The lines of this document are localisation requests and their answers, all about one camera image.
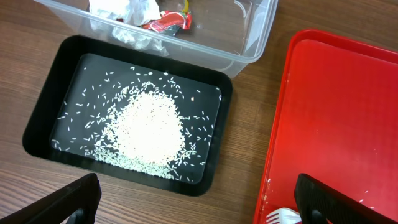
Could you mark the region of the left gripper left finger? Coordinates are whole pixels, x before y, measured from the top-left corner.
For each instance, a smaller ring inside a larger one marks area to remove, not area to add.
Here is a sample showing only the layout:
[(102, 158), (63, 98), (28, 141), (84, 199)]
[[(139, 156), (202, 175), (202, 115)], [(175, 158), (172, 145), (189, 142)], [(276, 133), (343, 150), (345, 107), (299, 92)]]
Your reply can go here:
[(101, 194), (97, 175), (90, 173), (2, 218), (1, 223), (93, 224)]

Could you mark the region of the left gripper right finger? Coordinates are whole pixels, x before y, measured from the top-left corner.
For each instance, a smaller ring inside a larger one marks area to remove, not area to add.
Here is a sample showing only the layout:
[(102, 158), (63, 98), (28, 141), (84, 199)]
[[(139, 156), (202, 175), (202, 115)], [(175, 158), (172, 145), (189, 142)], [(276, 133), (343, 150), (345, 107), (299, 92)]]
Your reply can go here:
[(307, 174), (298, 175), (294, 197), (302, 223), (397, 224)]

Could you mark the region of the white plastic fork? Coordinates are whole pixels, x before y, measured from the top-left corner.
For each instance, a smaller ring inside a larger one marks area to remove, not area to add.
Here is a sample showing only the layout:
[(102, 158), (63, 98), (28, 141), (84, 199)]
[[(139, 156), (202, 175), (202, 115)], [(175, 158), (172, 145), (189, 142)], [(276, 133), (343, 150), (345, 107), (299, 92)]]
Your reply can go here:
[(300, 214), (289, 208), (279, 208), (266, 216), (267, 224), (298, 224), (301, 221)]

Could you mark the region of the pile of white rice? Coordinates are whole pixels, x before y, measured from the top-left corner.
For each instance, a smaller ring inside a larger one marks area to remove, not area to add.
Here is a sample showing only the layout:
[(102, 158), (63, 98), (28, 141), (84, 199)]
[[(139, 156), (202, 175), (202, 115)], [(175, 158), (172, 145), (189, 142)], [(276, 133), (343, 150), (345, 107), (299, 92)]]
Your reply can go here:
[(222, 99), (213, 85), (142, 67), (82, 67), (50, 146), (127, 170), (200, 181)]

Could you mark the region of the white napkin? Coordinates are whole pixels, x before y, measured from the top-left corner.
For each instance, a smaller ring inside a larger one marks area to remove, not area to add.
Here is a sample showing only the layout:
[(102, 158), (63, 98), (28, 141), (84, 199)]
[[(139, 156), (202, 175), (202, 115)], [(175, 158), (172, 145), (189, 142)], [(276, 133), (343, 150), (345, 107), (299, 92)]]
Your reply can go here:
[[(142, 26), (161, 18), (155, 0), (89, 0), (89, 12), (127, 25)], [(162, 56), (168, 51), (162, 41), (122, 28), (112, 28), (111, 35), (135, 50), (153, 50)]]

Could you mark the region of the red snack wrapper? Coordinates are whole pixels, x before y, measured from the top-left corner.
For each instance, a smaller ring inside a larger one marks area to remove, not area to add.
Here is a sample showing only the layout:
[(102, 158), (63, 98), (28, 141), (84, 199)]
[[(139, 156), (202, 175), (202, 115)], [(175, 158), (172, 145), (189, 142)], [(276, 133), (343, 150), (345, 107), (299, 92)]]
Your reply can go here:
[(141, 25), (141, 28), (156, 33), (175, 36), (179, 30), (189, 30), (192, 23), (190, 12), (162, 11), (161, 18)]

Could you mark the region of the yellow snack wrapper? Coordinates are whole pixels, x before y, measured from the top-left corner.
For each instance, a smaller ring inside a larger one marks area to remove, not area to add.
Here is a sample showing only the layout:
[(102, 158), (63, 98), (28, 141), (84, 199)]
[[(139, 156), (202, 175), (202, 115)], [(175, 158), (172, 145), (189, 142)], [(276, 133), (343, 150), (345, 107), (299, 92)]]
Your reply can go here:
[(187, 0), (184, 0), (184, 7), (182, 9), (183, 13), (188, 13), (189, 12), (189, 3)]

